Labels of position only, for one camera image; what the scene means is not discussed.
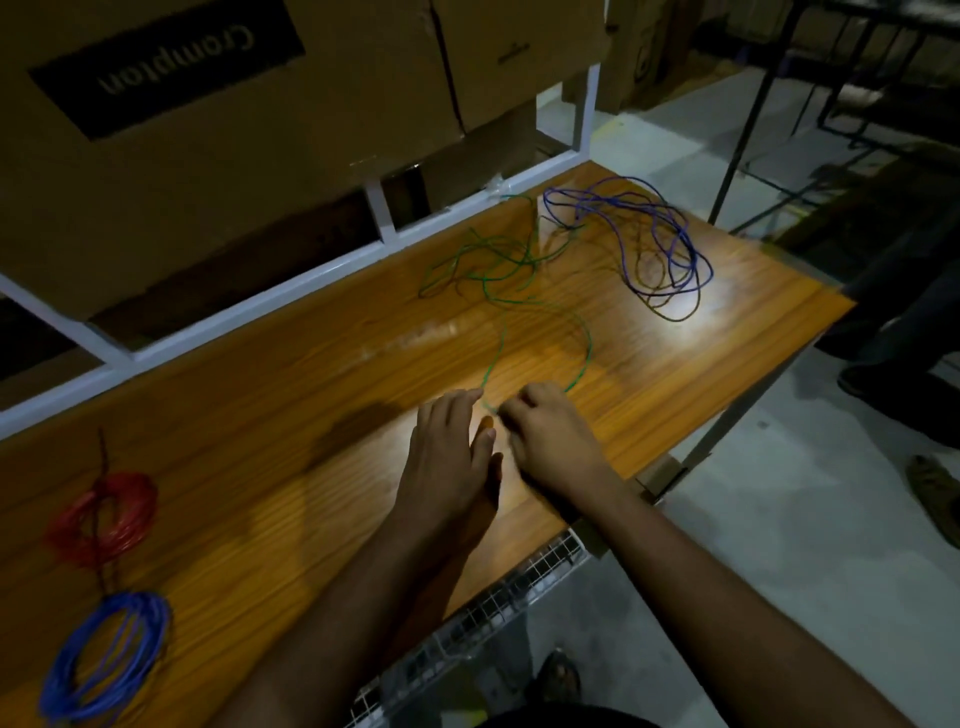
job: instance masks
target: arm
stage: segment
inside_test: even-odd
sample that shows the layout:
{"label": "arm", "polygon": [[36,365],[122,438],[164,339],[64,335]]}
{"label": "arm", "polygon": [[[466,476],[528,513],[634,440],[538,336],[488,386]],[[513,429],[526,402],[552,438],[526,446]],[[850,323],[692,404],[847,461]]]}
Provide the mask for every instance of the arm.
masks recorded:
{"label": "arm", "polygon": [[912,725],[800,625],[632,494],[559,387],[528,385],[500,413],[521,470],[597,527],[730,725]]}
{"label": "arm", "polygon": [[376,670],[402,608],[443,559],[502,455],[495,431],[468,428],[481,391],[451,392],[417,415],[386,521],[277,642],[210,723],[212,728],[340,728]]}

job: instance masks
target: sandal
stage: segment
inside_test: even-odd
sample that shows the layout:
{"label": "sandal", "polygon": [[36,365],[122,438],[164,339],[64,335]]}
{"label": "sandal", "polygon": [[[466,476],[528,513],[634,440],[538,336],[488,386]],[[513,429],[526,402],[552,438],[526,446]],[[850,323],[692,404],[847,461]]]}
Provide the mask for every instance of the sandal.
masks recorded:
{"label": "sandal", "polygon": [[529,703],[579,703],[580,673],[573,661],[560,649],[555,649],[527,688]]}
{"label": "sandal", "polygon": [[935,457],[920,455],[906,467],[906,479],[940,534],[960,548],[960,481]]}

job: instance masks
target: red wire coil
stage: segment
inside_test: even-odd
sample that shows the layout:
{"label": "red wire coil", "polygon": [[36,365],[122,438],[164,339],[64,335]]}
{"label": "red wire coil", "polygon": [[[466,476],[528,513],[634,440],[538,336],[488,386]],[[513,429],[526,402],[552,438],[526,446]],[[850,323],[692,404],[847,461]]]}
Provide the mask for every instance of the red wire coil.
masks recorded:
{"label": "red wire coil", "polygon": [[[114,501],[116,518],[97,529],[97,522],[108,525],[100,514],[106,500]],[[155,515],[156,487],[147,475],[109,473],[50,522],[46,541],[62,561],[98,570],[143,541]],[[84,533],[86,522],[94,523],[92,535]]]}

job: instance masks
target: metal rack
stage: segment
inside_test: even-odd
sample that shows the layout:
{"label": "metal rack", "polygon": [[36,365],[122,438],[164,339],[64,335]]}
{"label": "metal rack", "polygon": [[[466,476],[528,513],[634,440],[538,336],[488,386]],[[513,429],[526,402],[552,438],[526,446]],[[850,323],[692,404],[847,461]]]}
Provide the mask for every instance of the metal rack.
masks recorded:
{"label": "metal rack", "polygon": [[387,715],[469,660],[483,643],[588,558],[589,553],[573,531],[564,531],[466,604],[382,676],[364,686],[353,701],[345,728],[372,728],[380,724]]}
{"label": "metal rack", "polygon": [[928,37],[942,36],[951,40],[960,40],[960,7],[947,6],[942,2],[908,0],[897,9],[893,9],[877,0],[794,0],[783,21],[777,40],[765,49],[767,53],[764,54],[764,64],[767,70],[757,90],[754,104],[750,109],[743,131],[733,151],[733,156],[727,167],[727,173],[713,202],[713,208],[708,218],[711,224],[716,222],[724,201],[727,198],[733,176],[739,169],[740,161],[743,159],[747,145],[750,143],[750,137],[754,132],[754,127],[763,110],[763,105],[766,102],[767,95],[770,93],[773,81],[780,75],[784,68],[784,61],[787,59],[793,35],[797,30],[797,25],[800,23],[804,12],[813,6],[818,6],[827,11],[840,12],[846,17],[828,53],[827,63],[832,61],[840,39],[846,32],[851,18],[863,18],[866,20],[866,23],[860,32],[860,36],[853,47],[850,57],[846,59],[842,65],[830,68],[826,74],[826,78],[824,78],[823,74],[818,74],[816,79],[810,79],[814,82],[814,86],[807,94],[806,101],[794,124],[791,136],[796,133],[799,128],[801,119],[803,119],[813,99],[817,85],[823,83],[829,88],[830,93],[827,102],[817,117],[817,128],[828,133],[844,136],[851,141],[852,145],[863,144],[871,149],[881,149],[893,154],[903,155],[904,150],[900,147],[884,144],[883,142],[866,136],[865,132],[869,126],[869,122],[861,122],[855,132],[845,132],[828,124],[828,118],[836,106],[840,92],[844,84],[853,76],[867,48],[867,44],[870,42],[874,31],[880,24],[893,25],[897,28],[897,31],[894,33],[890,43],[882,54],[877,68],[882,68],[889,60],[889,55],[900,36],[900,32],[909,30],[917,34],[917,37],[910,45],[906,54],[900,59],[894,73],[890,76],[883,77],[884,83],[895,82],[902,78]]}
{"label": "metal rack", "polygon": [[587,161],[599,76],[598,63],[589,69],[582,80],[586,88],[583,93],[578,94],[571,149],[509,178],[495,190],[478,192],[400,230],[396,229],[387,207],[381,181],[371,180],[364,185],[364,194],[379,230],[379,239],[251,296],[138,351],[131,351],[91,324],[63,316],[30,291],[0,274],[0,293],[103,362],[103,366],[91,372],[0,412],[0,439],[96,397],[134,376],[197,349],[244,324],[456,225],[496,205],[503,195],[523,192]]}

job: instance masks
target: shoe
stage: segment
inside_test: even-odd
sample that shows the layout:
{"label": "shoe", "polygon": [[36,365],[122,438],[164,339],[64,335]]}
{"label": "shoe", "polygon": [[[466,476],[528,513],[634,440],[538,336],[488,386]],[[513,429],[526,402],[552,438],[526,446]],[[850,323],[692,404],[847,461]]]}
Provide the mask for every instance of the shoe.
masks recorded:
{"label": "shoe", "polygon": [[940,535],[960,548],[960,482],[935,457],[920,455],[906,467],[906,479]]}
{"label": "shoe", "polygon": [[960,448],[960,390],[938,376],[854,366],[840,373],[837,384],[851,397],[934,442]]}
{"label": "shoe", "polygon": [[813,345],[818,352],[823,352],[829,356],[835,356],[844,361],[854,361],[857,354],[863,348],[863,342],[859,337],[854,340],[848,336],[830,334],[828,331]]}
{"label": "shoe", "polygon": [[562,650],[555,649],[526,692],[529,703],[579,703],[580,673]]}

